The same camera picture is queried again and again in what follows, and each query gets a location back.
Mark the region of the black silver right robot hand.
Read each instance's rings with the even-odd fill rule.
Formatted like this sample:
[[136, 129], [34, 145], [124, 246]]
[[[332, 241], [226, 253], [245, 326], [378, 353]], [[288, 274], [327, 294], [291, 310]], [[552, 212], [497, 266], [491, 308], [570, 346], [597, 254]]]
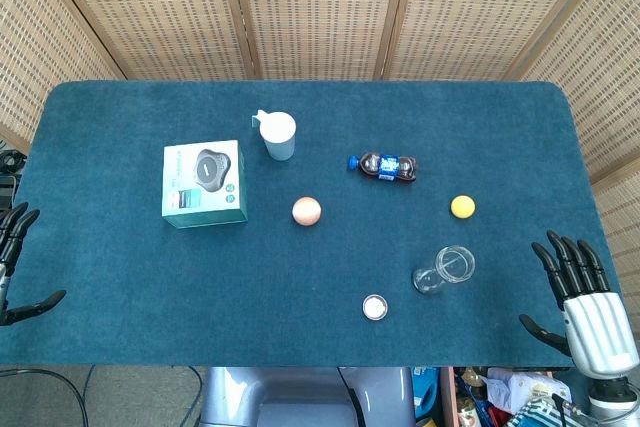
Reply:
[[621, 296], [612, 290], [596, 251], [584, 240], [549, 230], [554, 254], [531, 244], [547, 275], [561, 312], [565, 333], [555, 334], [530, 316], [519, 320], [538, 341], [571, 358], [577, 369], [595, 380], [625, 377], [640, 365], [640, 355]]

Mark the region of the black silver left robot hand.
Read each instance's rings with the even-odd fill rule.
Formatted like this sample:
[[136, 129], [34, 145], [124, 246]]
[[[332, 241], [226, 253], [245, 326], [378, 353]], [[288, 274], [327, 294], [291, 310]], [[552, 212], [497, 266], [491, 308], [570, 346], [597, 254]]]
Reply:
[[10, 326], [24, 320], [38, 317], [56, 307], [66, 296], [65, 290], [58, 290], [45, 300], [15, 309], [8, 308], [7, 295], [11, 279], [15, 273], [24, 238], [40, 214], [39, 209], [27, 211], [28, 203], [0, 213], [0, 326]]

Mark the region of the cola bottle with blue cap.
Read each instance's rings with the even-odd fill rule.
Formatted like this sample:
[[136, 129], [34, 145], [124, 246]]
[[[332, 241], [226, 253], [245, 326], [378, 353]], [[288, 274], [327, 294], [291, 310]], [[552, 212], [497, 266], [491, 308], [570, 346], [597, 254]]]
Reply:
[[379, 180], [414, 182], [417, 161], [414, 157], [367, 152], [360, 157], [350, 156], [347, 168], [350, 171], [360, 170], [365, 175]]

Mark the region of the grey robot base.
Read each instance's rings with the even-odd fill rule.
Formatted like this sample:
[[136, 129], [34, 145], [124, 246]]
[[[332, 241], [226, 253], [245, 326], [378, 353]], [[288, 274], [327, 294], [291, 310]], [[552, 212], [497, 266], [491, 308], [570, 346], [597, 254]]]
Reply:
[[344, 408], [340, 427], [415, 427], [407, 367], [212, 367], [198, 427], [258, 427], [265, 406]]

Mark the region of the clear glass jar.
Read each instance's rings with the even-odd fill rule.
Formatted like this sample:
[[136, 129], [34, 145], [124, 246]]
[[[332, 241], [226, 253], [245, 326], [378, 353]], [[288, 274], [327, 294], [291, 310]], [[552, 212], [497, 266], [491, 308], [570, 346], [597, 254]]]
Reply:
[[452, 245], [442, 248], [431, 267], [416, 269], [412, 274], [414, 288], [427, 294], [445, 285], [468, 281], [475, 272], [475, 257], [466, 247]]

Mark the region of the box of assorted clutter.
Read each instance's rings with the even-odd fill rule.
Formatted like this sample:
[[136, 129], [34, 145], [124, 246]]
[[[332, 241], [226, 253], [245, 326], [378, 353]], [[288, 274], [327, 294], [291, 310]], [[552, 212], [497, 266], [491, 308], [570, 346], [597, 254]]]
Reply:
[[438, 427], [583, 427], [577, 416], [564, 416], [554, 395], [586, 407], [587, 384], [577, 373], [518, 372], [491, 368], [470, 378], [452, 367], [439, 369], [443, 420]]

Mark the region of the blue felt table cover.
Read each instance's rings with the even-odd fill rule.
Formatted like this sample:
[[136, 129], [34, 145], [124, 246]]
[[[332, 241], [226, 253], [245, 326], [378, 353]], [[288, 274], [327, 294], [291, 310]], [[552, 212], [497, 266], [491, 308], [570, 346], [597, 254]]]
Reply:
[[[276, 161], [252, 116], [296, 121]], [[248, 220], [162, 218], [166, 146], [237, 140]], [[414, 157], [414, 182], [350, 171]], [[475, 213], [450, 203], [470, 196]], [[292, 217], [301, 197], [319, 221]], [[552, 230], [614, 263], [564, 93], [547, 82], [77, 81], [49, 94], [17, 193], [40, 210], [8, 294], [50, 312], [0, 327], [0, 364], [560, 367], [519, 316], [562, 315], [531, 244]], [[466, 282], [416, 269], [466, 247]], [[366, 296], [388, 304], [380, 321]]]

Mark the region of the woven bamboo screen panel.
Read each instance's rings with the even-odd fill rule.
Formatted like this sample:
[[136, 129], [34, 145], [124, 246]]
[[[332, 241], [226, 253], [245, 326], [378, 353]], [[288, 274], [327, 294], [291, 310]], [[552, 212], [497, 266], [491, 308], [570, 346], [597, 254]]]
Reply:
[[399, 0], [239, 0], [262, 79], [382, 76]]
[[127, 79], [261, 75], [248, 0], [72, 0]]
[[123, 79], [74, 0], [0, 0], [0, 140], [27, 154], [57, 85]]
[[640, 0], [582, 0], [525, 75], [567, 94], [627, 302], [640, 302]]
[[407, 0], [393, 80], [498, 80], [559, 0]]

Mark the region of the yellow ball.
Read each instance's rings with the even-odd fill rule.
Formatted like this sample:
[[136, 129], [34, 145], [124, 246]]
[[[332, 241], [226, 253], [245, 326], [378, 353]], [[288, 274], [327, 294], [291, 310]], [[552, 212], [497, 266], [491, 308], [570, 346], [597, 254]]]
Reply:
[[467, 195], [458, 195], [450, 203], [451, 213], [459, 219], [470, 218], [476, 210], [475, 201]]

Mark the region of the blue plastic container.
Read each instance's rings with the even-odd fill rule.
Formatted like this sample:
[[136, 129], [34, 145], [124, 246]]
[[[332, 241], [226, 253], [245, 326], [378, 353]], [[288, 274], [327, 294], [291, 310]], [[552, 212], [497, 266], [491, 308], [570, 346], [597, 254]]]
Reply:
[[412, 385], [416, 419], [419, 420], [432, 410], [439, 392], [439, 369], [437, 367], [413, 367]]

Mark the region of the teal speaker product box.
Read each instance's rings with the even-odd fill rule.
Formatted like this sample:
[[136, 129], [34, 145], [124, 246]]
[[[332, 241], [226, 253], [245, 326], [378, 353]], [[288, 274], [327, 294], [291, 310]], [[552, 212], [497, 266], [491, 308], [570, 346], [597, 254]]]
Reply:
[[247, 221], [244, 167], [237, 140], [166, 146], [162, 218], [178, 229]]

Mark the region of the small white jar lid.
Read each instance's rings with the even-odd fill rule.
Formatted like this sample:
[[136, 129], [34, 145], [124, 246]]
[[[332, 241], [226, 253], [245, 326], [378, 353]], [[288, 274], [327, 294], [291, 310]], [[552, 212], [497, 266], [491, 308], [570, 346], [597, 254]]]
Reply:
[[384, 297], [379, 294], [366, 296], [362, 303], [364, 316], [371, 321], [382, 320], [388, 312], [388, 304]]

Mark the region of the peach textured ball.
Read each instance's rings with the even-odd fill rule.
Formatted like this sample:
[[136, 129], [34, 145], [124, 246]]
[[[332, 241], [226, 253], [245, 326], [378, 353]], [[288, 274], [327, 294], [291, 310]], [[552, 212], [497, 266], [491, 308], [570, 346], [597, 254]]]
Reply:
[[301, 226], [309, 227], [316, 224], [322, 213], [320, 203], [312, 197], [299, 198], [292, 207], [292, 217]]

